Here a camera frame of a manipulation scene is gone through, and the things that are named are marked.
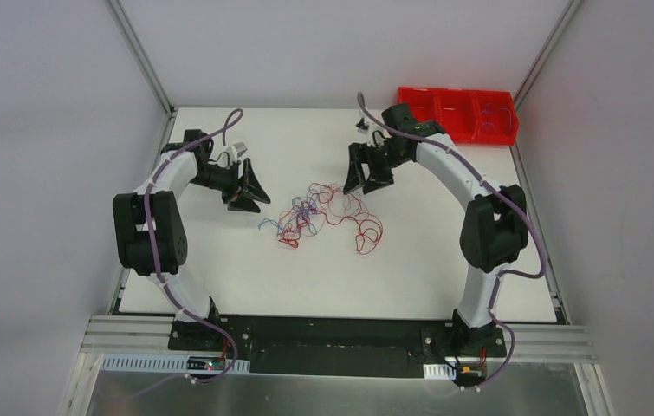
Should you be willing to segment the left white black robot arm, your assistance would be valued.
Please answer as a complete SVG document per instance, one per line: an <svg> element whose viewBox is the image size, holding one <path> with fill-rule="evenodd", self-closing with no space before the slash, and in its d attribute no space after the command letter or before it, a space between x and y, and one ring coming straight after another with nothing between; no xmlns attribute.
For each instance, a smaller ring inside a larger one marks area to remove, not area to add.
<svg viewBox="0 0 654 416"><path fill-rule="evenodd" d="M121 265L146 277L174 308L174 348L190 343L213 350L227 336L204 283L187 266L189 245L178 201L189 185L220 192L229 211L258 213L270 201L242 142L212 156L214 140L196 129L161 151L152 174L135 191L113 198L113 225Z"/></svg>

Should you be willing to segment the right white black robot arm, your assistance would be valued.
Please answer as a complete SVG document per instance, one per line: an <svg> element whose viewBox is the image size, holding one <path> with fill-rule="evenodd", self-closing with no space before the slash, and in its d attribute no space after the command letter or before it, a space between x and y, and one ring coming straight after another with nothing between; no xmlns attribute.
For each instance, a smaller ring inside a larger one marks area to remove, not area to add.
<svg viewBox="0 0 654 416"><path fill-rule="evenodd" d="M404 103L387 108L379 118L361 104L356 127L366 141L348 147L344 193L367 194L392 185L394 169L411 161L432 173L463 208L459 247L468 275L451 318L449 350L478 355L482 348L502 345L491 309L499 275L528 246L525 192L518 185L492 184L436 121L417 120Z"/></svg>

